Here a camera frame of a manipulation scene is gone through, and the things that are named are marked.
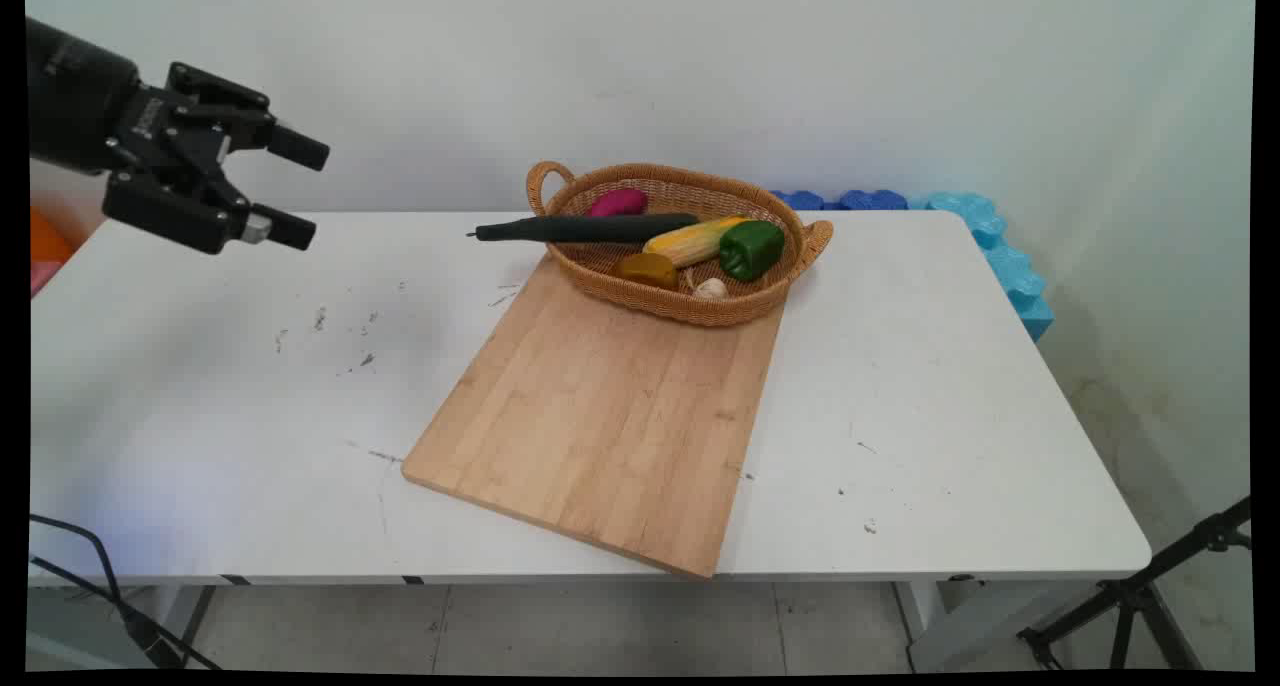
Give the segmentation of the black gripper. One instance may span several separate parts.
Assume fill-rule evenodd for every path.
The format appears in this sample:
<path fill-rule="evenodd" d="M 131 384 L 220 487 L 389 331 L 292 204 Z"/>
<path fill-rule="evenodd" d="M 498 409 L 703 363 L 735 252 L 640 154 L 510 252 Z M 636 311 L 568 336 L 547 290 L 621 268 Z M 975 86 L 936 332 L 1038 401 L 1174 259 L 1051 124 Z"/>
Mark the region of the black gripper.
<path fill-rule="evenodd" d="M 266 150 L 323 172 L 329 145 L 270 111 L 270 99 L 209 70 L 173 61 L 164 84 L 140 67 L 27 20 L 29 154 L 86 175 L 109 175 L 102 212 L 201 253 L 229 241 L 308 250 L 315 221 L 252 202 L 227 180 L 234 150 Z"/>

